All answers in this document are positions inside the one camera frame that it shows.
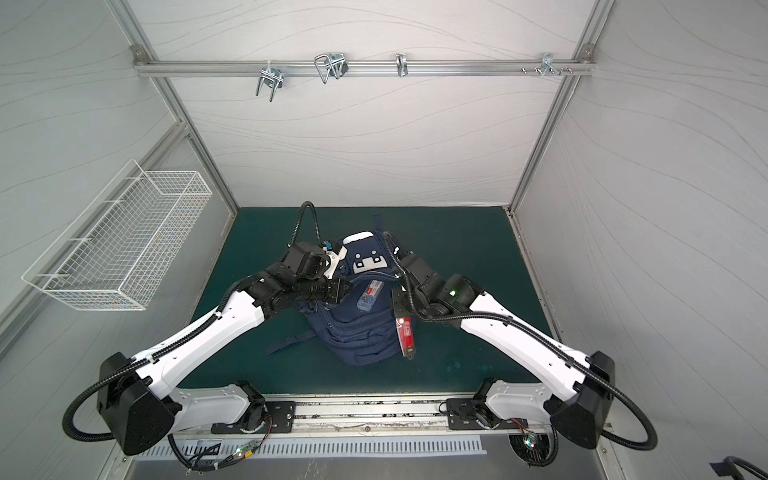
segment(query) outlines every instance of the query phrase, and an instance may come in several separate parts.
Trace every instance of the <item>cartoon face on backpack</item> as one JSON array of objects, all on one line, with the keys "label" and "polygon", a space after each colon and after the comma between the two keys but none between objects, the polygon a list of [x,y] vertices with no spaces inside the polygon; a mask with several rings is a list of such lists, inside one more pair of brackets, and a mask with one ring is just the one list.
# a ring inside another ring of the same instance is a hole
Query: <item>cartoon face on backpack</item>
[{"label": "cartoon face on backpack", "polygon": [[342,244],[347,249],[346,261],[352,269],[352,273],[358,274],[387,268],[384,252],[371,232],[360,232],[350,235]]}]

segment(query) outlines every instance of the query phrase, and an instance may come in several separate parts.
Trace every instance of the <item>robotic arm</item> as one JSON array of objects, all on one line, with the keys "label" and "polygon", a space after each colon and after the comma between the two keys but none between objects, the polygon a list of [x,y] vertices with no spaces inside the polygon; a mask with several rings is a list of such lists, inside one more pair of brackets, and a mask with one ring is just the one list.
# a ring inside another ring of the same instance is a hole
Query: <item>robotic arm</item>
[{"label": "robotic arm", "polygon": [[[614,362],[571,349],[506,310],[490,293],[460,275],[443,280],[413,252],[388,245],[399,270],[402,291],[393,290],[396,316],[451,323],[478,336],[519,362],[540,380],[537,395],[521,393],[501,380],[484,383],[473,399],[478,419],[493,427],[500,419],[525,418],[551,423],[563,436],[588,449],[600,435],[630,448],[650,450],[656,434],[647,417],[612,384]],[[84,442],[117,439],[136,455],[164,436],[197,425],[235,424],[248,432],[264,417],[264,398],[247,382],[217,389],[179,389],[202,362],[247,330],[259,326],[298,300],[337,304],[351,290],[334,276],[346,255],[342,245],[293,244],[286,256],[256,275],[232,285],[220,305],[172,337],[126,359],[116,353],[101,366],[101,380],[70,405],[65,433]],[[98,392],[97,409],[111,433],[89,434],[74,426],[74,413]],[[646,427],[646,442],[631,442],[603,432],[614,397]]]}]

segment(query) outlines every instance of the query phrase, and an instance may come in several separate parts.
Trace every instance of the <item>green mat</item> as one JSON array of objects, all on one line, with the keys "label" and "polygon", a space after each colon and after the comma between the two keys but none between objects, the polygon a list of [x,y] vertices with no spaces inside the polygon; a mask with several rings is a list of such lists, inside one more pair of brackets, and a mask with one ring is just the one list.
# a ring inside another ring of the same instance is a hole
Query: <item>green mat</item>
[{"label": "green mat", "polygon": [[[219,303],[234,281],[263,270],[285,251],[296,208],[243,208],[221,251],[194,318]],[[505,212],[500,207],[319,208],[323,239],[373,228],[373,214],[408,250],[443,278],[461,273],[542,332],[550,333]],[[312,241],[307,213],[299,240]],[[416,355],[352,367],[317,338],[267,356],[286,336],[309,329],[301,313],[286,310],[244,333],[194,370],[183,388],[250,381],[263,393],[458,392],[476,390],[489,376],[508,382],[537,379],[495,347],[453,327],[414,326]]]}]

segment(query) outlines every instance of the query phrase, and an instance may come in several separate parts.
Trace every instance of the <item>metal floor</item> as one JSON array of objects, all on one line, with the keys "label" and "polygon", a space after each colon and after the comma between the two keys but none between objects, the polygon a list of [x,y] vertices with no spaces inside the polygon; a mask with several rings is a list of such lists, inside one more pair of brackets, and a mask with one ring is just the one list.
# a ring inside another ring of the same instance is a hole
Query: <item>metal floor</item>
[{"label": "metal floor", "polygon": [[[218,472],[204,473],[216,480],[555,480],[556,478],[605,478],[598,456],[560,439],[558,457],[545,468],[529,468],[515,456],[507,435],[482,435],[486,455],[435,456],[420,458],[249,458]],[[176,460],[136,461],[125,478],[130,480],[189,480],[190,473]]]}]

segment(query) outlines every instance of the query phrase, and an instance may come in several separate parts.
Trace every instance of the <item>vertical metal post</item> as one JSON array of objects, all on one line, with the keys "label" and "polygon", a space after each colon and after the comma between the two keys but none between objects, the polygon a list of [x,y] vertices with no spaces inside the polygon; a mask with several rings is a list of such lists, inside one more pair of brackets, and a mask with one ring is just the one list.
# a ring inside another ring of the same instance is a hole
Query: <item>vertical metal post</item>
[{"label": "vertical metal post", "polygon": [[[589,15],[587,24],[584,27],[584,31],[581,33],[581,38],[576,44],[573,59],[574,61],[583,61],[585,58],[591,58],[594,53],[594,44],[597,43],[600,32],[603,30],[605,21],[608,18],[608,13],[611,11],[611,7],[614,4],[614,0],[597,0],[592,8],[592,13]],[[514,213],[520,207],[520,203],[525,196],[525,191],[528,189],[528,185],[531,183],[536,168],[538,167],[541,158],[544,156],[544,152],[547,150],[547,146],[552,139],[555,129],[560,122],[560,119],[565,112],[565,108],[568,106],[568,102],[576,90],[579,76],[563,77],[558,92],[554,96],[552,106],[549,108],[549,114],[544,121],[544,126],[541,128],[531,156],[528,157],[528,162],[525,164],[523,174],[520,176],[520,182],[515,189],[515,195],[512,197],[511,202],[507,207],[507,211]]]},{"label": "vertical metal post", "polygon": [[[139,21],[136,19],[133,10],[127,4],[125,0],[105,0],[110,10],[114,14],[115,19],[118,21],[120,28],[125,34],[128,42],[131,45],[141,45],[144,47],[148,61],[156,61],[157,54],[152,48],[152,44],[147,39],[144,30],[141,28]],[[238,206],[235,201],[232,191],[227,186],[227,182],[224,180],[219,167],[214,162],[213,157],[205,146],[205,143],[200,137],[200,132],[194,125],[194,122],[187,113],[187,109],[181,103],[178,93],[174,89],[168,78],[152,78],[155,87],[160,92],[161,97],[165,100],[165,104],[168,106],[168,110],[176,117],[177,120],[184,122],[189,127],[189,138],[192,143],[192,148],[200,158],[203,166],[207,170],[210,177],[213,179],[216,189],[221,192],[221,196],[224,198],[224,202],[230,209],[232,214],[237,214]]]}]

